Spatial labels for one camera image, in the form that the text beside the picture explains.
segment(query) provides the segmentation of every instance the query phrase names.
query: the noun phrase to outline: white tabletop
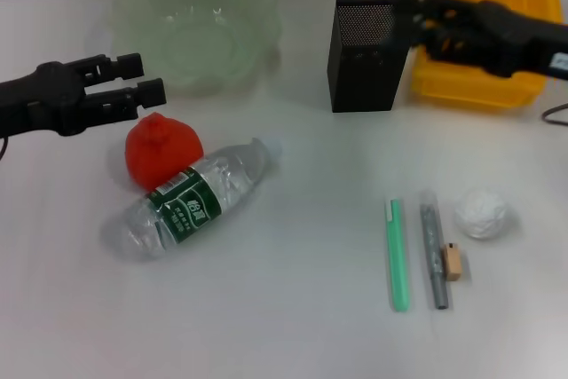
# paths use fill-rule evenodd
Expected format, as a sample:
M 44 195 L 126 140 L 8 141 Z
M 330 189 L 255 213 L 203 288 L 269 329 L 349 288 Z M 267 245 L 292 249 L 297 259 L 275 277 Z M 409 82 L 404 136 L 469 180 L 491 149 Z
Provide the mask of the white tabletop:
M 0 81 L 109 53 L 110 2 L 0 1 Z M 100 236 L 141 195 L 122 158 L 134 122 L 10 139 L 0 162 L 1 377 L 565 377 L 568 130 L 538 115 L 568 100 L 568 86 L 551 83 L 522 114 L 481 115 L 406 102 L 407 67 L 392 112 L 332 114 L 334 2 L 280 0 L 280 54 L 256 79 L 208 98 L 170 94 L 157 108 L 192 125 L 207 151 L 266 134 L 285 150 L 244 209 L 161 261 L 126 262 Z M 506 236 L 456 231 L 452 202 L 475 186 L 513 206 Z M 438 193 L 446 241 L 467 258 L 445 312 L 425 272 L 424 188 Z M 408 313 L 389 303 L 388 194 L 406 205 Z

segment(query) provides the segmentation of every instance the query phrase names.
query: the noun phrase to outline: green label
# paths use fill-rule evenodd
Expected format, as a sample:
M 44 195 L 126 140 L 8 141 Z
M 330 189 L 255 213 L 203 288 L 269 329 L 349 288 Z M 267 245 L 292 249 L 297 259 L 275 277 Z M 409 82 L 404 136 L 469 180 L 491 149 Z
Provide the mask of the green label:
M 192 168 L 178 173 L 147 198 L 160 213 L 177 243 L 221 215 L 221 205 L 205 180 Z

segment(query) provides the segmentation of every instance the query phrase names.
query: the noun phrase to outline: white ball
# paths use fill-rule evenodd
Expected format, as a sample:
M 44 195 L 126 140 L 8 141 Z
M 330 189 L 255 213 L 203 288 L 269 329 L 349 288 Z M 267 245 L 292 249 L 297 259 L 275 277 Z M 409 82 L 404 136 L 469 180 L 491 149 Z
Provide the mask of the white ball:
M 473 190 L 455 207 L 455 222 L 474 239 L 491 239 L 503 230 L 508 218 L 507 203 L 494 191 Z

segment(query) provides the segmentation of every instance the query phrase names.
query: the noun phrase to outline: red foam ball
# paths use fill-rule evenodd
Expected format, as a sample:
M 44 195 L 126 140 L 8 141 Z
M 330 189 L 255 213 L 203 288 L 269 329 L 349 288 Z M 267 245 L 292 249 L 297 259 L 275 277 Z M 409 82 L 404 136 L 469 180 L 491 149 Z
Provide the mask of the red foam ball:
M 202 156 L 195 130 L 158 113 L 142 119 L 126 137 L 126 167 L 147 191 L 168 182 Z

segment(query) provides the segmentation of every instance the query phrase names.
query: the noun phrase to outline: green plastic bowl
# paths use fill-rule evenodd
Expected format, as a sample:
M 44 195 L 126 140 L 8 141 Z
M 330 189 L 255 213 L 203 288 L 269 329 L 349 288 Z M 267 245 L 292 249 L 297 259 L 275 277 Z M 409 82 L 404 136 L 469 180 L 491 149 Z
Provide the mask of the green plastic bowl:
M 230 83 L 280 38 L 277 0 L 114 0 L 120 50 L 142 55 L 165 83 Z

